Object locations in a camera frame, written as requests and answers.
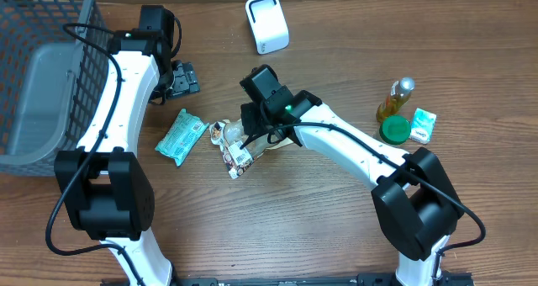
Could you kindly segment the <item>brown mixed nuts bag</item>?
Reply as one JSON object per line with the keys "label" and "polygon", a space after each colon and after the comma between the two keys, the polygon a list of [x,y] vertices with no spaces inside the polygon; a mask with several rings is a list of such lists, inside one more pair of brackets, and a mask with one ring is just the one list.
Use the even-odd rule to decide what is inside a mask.
{"label": "brown mixed nuts bag", "polygon": [[209,126],[209,133],[211,142],[219,147],[232,179],[240,177],[266,150],[276,150],[293,143],[290,139],[285,139],[276,144],[269,144],[265,135],[248,146],[241,147],[248,138],[241,119],[235,122],[227,119],[217,121]]}

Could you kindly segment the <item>green flushable wipes pack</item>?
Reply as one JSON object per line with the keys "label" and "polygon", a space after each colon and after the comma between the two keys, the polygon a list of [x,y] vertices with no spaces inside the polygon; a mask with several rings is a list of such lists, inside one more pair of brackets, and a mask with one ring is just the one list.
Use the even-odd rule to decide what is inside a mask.
{"label": "green flushable wipes pack", "polygon": [[179,167],[208,126],[209,123],[204,123],[199,117],[182,109],[155,150],[171,158]]}

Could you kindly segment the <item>green lidded jar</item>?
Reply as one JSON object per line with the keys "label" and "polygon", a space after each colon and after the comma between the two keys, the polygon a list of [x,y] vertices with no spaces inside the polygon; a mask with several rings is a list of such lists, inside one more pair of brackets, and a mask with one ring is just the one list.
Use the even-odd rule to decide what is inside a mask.
{"label": "green lidded jar", "polygon": [[380,125],[379,137],[389,145],[402,145],[410,137],[411,124],[400,115],[386,118]]}

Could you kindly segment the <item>yellow oil bottle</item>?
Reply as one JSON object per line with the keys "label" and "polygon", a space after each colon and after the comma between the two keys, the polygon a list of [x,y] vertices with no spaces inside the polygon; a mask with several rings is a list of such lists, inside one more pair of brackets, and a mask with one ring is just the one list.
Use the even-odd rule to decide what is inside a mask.
{"label": "yellow oil bottle", "polygon": [[411,77],[403,77],[392,86],[390,93],[377,108],[376,120],[382,123],[386,118],[393,116],[409,101],[415,88],[415,81]]}

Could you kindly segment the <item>small teal tissue pack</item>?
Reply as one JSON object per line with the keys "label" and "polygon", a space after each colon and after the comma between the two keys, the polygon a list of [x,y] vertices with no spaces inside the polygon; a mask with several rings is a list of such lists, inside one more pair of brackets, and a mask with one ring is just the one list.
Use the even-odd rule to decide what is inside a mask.
{"label": "small teal tissue pack", "polygon": [[411,122],[409,138],[421,144],[428,144],[435,128],[437,115],[417,108]]}

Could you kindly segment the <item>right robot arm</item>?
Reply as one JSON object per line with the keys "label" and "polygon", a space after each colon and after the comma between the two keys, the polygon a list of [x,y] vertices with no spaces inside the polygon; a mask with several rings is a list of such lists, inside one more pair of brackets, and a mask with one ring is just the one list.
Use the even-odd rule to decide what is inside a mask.
{"label": "right robot arm", "polygon": [[366,283],[447,285],[440,269],[465,212],[443,166],[425,148],[408,153],[363,133],[312,93],[247,89],[241,116],[250,141],[276,136],[327,156],[370,191],[382,233],[398,251],[394,273],[362,273]]}

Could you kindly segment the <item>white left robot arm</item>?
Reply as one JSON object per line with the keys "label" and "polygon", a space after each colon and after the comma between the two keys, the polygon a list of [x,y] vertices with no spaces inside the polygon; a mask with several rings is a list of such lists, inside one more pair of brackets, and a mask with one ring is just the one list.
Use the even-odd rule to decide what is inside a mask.
{"label": "white left robot arm", "polygon": [[108,78],[86,133],[72,151],[55,157],[61,196],[45,227],[45,243],[57,255],[52,230],[60,209],[71,225],[96,245],[71,250],[80,255],[111,251],[128,285],[177,285],[177,271],[157,244],[150,226],[155,195],[136,156],[147,104],[166,98],[173,85],[172,61],[181,41],[173,29],[146,26],[111,34],[107,46],[91,43],[108,59]]}

